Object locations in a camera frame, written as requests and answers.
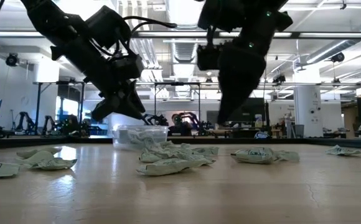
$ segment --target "white pillar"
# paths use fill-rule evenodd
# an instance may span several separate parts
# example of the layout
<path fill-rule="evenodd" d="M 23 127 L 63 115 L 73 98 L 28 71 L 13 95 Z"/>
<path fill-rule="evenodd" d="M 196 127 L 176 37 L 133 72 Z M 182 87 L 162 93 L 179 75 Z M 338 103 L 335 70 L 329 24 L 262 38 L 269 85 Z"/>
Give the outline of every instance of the white pillar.
<path fill-rule="evenodd" d="M 295 71 L 294 81 L 319 83 L 319 68 L 310 66 L 303 71 Z M 318 86 L 296 86 L 294 103 L 296 124 L 304 125 L 304 135 L 306 137 L 323 137 L 320 88 Z"/>
<path fill-rule="evenodd" d="M 57 82 L 59 80 L 59 64 L 51 60 L 44 60 L 38 64 L 34 65 L 35 81 L 36 82 Z M 37 89 L 38 85 L 34 85 L 35 96 L 33 98 L 33 103 L 35 103 L 35 108 L 33 109 L 32 117 L 34 117 L 37 111 Z M 52 84 L 42 85 L 43 92 L 40 95 L 40 108 L 39 108 L 39 118 L 38 118 L 38 127 L 44 125 L 45 116 L 49 115 L 55 119 L 56 116 L 56 97 L 58 86 Z"/>
<path fill-rule="evenodd" d="M 43 60 L 34 65 L 36 82 L 57 82 L 59 80 L 59 64 L 52 60 Z"/>

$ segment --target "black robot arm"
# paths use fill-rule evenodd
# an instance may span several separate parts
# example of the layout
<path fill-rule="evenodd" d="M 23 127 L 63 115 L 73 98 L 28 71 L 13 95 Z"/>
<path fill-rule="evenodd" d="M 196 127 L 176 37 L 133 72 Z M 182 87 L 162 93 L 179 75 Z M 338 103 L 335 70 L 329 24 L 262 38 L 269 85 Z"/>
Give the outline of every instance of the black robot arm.
<path fill-rule="evenodd" d="M 103 6 L 84 21 L 78 15 L 64 13 L 51 0 L 21 1 L 35 29 L 55 45 L 51 47 L 52 60 L 66 56 L 86 76 L 84 81 L 101 91 L 104 100 L 91 112 L 93 119 L 102 120 L 112 112 L 142 118 L 145 109 L 136 93 L 136 80 L 130 79 L 139 78 L 144 67 L 141 57 L 129 48 L 132 32 L 117 12 Z M 127 55 L 121 54 L 120 43 Z M 114 45 L 113 54 L 105 50 Z"/>
<path fill-rule="evenodd" d="M 208 44 L 198 46 L 197 66 L 200 70 L 219 70 L 222 99 L 218 123 L 226 122 L 258 86 L 274 33 L 293 23 L 287 12 L 279 12 L 287 1 L 205 1 L 198 26 L 208 30 Z M 213 44 L 216 29 L 231 32 L 236 28 L 241 28 L 238 37 L 221 45 Z"/>

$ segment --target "plastic bin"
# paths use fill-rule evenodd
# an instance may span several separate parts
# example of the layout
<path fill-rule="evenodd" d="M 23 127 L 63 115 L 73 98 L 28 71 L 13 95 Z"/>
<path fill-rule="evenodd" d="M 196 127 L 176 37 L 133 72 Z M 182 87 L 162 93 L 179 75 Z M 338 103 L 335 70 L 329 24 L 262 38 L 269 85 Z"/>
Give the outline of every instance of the plastic bin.
<path fill-rule="evenodd" d="M 140 151 L 144 147 L 144 138 L 153 138 L 155 142 L 167 141 L 167 126 L 120 125 L 112 130 L 115 149 Z"/>

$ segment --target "wooden table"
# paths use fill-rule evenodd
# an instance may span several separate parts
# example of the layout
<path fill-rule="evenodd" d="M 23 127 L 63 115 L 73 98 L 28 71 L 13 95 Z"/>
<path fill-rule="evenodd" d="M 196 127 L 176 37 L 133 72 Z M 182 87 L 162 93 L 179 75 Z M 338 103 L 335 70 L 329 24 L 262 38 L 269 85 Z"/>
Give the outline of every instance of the wooden table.
<path fill-rule="evenodd" d="M 328 147 L 267 145 L 297 151 L 299 163 L 239 164 L 246 145 L 220 145 L 212 166 L 162 177 L 136 173 L 139 153 L 110 144 L 71 144 L 71 170 L 21 169 L 0 179 L 0 223 L 361 224 L 361 156 L 326 155 Z M 1 149 L 0 161 L 16 151 Z"/>

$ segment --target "fluorescent light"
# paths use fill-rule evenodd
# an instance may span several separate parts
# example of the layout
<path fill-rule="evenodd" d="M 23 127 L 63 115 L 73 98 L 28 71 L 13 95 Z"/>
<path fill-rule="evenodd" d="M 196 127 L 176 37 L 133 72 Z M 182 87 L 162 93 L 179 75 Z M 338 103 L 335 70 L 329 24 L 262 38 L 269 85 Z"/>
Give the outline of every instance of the fluorescent light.
<path fill-rule="evenodd" d="M 154 85 L 153 82 L 136 82 L 137 85 Z"/>
<path fill-rule="evenodd" d="M 333 50 L 333 49 L 337 48 L 338 46 L 340 46 L 341 44 L 344 44 L 345 42 L 346 42 L 346 40 L 343 40 L 343 41 L 339 42 L 338 44 L 336 44 L 336 45 L 334 45 L 334 46 L 330 47 L 329 49 L 327 49 L 327 50 L 325 50 L 325 51 L 323 51 L 323 52 L 322 52 L 321 54 L 319 54 L 318 56 L 316 56 L 316 57 L 314 57 L 314 58 L 309 59 L 306 63 L 312 63 L 312 62 L 314 62 L 314 61 L 315 61 L 315 60 L 317 60 L 319 57 L 321 57 L 321 56 L 325 55 L 325 54 L 326 54 L 326 53 L 328 53 L 329 51 L 331 51 L 331 50 Z"/>
<path fill-rule="evenodd" d="M 239 35 L 240 32 L 220 32 L 219 36 L 220 37 L 237 37 Z"/>
<path fill-rule="evenodd" d="M 220 32 L 220 37 L 237 37 L 240 32 Z M 274 33 L 274 37 L 290 37 L 292 33 L 290 32 L 276 32 Z"/>
<path fill-rule="evenodd" d="M 39 32 L 29 32 L 29 31 L 0 31 L 0 37 L 12 37 L 12 38 L 21 38 L 21 37 L 44 37 Z"/>
<path fill-rule="evenodd" d="M 176 43 L 181 43 L 181 44 L 206 44 L 207 40 L 177 40 L 177 39 L 171 39 L 171 40 L 163 40 L 162 41 L 165 44 L 176 44 Z"/>
<path fill-rule="evenodd" d="M 291 37 L 290 32 L 276 32 L 274 33 L 274 37 Z"/>
<path fill-rule="evenodd" d="M 345 37 L 345 38 L 361 38 L 361 33 L 347 33 L 347 32 L 343 32 L 343 33 L 302 33 L 299 35 L 300 37 L 335 37 L 335 38 L 340 38 L 340 37 Z"/>
<path fill-rule="evenodd" d="M 177 32 L 138 32 L 138 37 L 205 37 L 206 32 L 177 31 Z"/>

